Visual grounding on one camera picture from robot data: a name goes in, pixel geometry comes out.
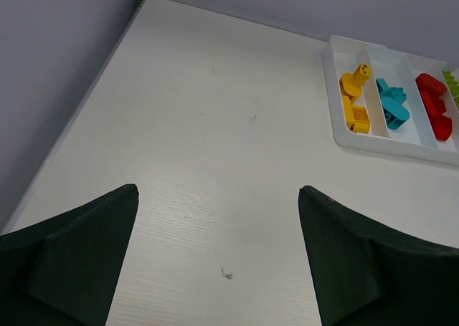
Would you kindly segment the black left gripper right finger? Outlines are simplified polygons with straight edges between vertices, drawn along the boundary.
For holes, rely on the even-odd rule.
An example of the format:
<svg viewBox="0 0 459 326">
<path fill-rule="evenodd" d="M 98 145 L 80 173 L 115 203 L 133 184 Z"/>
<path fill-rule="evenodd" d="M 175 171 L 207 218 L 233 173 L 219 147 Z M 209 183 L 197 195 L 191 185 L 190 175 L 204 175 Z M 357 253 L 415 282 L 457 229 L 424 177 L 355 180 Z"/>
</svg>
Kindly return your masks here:
<svg viewBox="0 0 459 326">
<path fill-rule="evenodd" d="M 457 325 L 458 249 L 353 211 L 312 186 L 298 209 L 322 325 Z"/>
</svg>

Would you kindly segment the small teal lego brick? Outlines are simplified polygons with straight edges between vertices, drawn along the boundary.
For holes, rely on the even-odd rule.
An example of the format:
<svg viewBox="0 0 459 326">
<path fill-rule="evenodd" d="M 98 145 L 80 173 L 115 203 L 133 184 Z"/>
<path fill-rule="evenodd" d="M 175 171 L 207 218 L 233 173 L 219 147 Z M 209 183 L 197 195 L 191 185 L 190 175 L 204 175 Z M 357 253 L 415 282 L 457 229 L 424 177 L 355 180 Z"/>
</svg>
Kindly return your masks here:
<svg viewBox="0 0 459 326">
<path fill-rule="evenodd" d="M 402 87 L 390 87 L 388 95 L 401 105 L 407 101 L 407 95 Z"/>
</svg>

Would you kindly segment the red curved lego brick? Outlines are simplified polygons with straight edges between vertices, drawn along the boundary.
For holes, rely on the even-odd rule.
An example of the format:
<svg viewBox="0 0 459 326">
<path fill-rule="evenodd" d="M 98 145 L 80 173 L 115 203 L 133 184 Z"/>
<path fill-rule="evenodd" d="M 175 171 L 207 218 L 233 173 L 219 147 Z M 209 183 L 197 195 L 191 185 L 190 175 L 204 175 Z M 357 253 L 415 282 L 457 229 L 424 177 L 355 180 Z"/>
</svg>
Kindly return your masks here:
<svg viewBox="0 0 459 326">
<path fill-rule="evenodd" d="M 439 141 L 447 141 L 453 132 L 453 121 L 445 115 L 434 115 L 431 119 L 431 126 L 435 138 Z"/>
</svg>

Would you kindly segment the yellow curved lego brick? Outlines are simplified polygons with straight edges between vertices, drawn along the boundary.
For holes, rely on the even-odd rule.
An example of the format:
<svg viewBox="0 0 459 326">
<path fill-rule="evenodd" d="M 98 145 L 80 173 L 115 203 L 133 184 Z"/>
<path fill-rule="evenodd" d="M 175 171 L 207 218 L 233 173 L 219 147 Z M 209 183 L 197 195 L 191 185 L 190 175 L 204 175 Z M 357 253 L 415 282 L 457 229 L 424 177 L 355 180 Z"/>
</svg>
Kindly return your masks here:
<svg viewBox="0 0 459 326">
<path fill-rule="evenodd" d="M 371 129 L 369 114 L 364 106 L 351 106 L 349 130 L 354 133 L 367 134 Z"/>
</svg>

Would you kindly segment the red rounded lego brick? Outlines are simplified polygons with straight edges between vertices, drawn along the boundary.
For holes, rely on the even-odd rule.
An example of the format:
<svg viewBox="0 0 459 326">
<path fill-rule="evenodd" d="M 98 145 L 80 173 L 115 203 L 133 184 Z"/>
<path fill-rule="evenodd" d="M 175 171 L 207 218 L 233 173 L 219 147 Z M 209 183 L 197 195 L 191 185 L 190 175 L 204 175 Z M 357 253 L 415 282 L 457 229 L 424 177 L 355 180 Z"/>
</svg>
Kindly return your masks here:
<svg viewBox="0 0 459 326">
<path fill-rule="evenodd" d="M 415 82 L 420 92 L 428 92 L 433 97 L 441 97 L 447 92 L 447 87 L 441 81 L 427 73 L 419 74 Z"/>
</svg>

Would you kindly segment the yellow rounded lego brick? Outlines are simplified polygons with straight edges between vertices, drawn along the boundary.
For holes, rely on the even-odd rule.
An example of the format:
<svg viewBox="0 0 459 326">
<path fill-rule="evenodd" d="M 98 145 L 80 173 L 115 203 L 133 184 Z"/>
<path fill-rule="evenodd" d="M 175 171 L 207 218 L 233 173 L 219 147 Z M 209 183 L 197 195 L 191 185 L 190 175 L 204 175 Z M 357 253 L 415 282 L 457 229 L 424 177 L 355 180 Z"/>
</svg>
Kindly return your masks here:
<svg viewBox="0 0 459 326">
<path fill-rule="evenodd" d="M 340 79 L 341 93 L 350 98 L 360 97 L 365 78 L 366 76 L 362 74 L 344 73 Z"/>
</svg>

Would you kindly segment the long lime green lego brick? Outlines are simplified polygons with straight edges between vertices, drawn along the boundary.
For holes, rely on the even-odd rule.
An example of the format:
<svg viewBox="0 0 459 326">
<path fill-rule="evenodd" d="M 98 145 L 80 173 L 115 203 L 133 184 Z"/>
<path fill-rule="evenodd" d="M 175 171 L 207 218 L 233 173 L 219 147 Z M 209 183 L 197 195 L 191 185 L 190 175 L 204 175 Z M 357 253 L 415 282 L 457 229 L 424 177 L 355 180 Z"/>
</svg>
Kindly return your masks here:
<svg viewBox="0 0 459 326">
<path fill-rule="evenodd" d="M 448 89 L 453 97 L 457 97 L 459 95 L 459 84 L 458 81 L 454 78 L 451 71 L 442 71 L 443 78 L 448 86 Z"/>
</svg>

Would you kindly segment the teal rounded lego brick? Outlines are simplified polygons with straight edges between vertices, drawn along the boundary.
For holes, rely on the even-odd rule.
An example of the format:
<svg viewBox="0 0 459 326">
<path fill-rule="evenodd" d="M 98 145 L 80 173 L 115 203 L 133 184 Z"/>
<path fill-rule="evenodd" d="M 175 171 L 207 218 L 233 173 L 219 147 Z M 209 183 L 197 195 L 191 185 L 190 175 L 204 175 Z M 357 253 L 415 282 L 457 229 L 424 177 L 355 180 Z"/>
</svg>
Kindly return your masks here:
<svg viewBox="0 0 459 326">
<path fill-rule="evenodd" d="M 381 98 L 384 118 L 390 130 L 397 130 L 410 119 L 409 111 L 390 97 Z"/>
</svg>

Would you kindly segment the long yellow lego brick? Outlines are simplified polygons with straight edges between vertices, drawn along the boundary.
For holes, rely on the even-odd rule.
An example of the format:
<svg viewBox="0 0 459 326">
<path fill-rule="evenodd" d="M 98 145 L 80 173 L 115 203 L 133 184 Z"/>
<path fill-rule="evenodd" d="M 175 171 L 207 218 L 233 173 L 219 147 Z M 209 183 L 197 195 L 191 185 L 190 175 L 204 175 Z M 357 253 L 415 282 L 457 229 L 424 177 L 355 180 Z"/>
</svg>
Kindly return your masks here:
<svg viewBox="0 0 459 326">
<path fill-rule="evenodd" d="M 344 116 L 346 126 L 351 132 L 355 132 L 356 118 L 354 117 L 354 111 L 350 103 L 350 99 L 346 95 L 342 95 L 342 103 L 344 107 Z"/>
</svg>

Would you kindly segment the yellow square lego brick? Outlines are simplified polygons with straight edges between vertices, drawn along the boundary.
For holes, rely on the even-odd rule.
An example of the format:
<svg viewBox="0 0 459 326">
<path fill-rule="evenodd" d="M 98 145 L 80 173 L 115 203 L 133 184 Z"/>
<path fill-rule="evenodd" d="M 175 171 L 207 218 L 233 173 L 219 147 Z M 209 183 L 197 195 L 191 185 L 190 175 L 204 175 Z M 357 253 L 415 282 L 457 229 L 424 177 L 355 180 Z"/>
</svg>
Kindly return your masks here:
<svg viewBox="0 0 459 326">
<path fill-rule="evenodd" d="M 368 64 L 360 64 L 353 73 L 352 85 L 363 87 L 369 80 L 372 74 L 372 69 Z"/>
</svg>

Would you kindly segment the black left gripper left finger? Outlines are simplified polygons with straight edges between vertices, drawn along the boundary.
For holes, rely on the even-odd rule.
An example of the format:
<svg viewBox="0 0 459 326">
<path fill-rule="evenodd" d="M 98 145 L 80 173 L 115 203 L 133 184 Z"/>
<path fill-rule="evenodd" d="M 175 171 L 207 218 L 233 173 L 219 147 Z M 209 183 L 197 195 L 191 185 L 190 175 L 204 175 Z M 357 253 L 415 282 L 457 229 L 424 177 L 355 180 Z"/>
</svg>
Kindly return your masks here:
<svg viewBox="0 0 459 326">
<path fill-rule="evenodd" d="M 126 184 L 1 236 L 2 325 L 105 325 L 138 210 Z"/>
</svg>

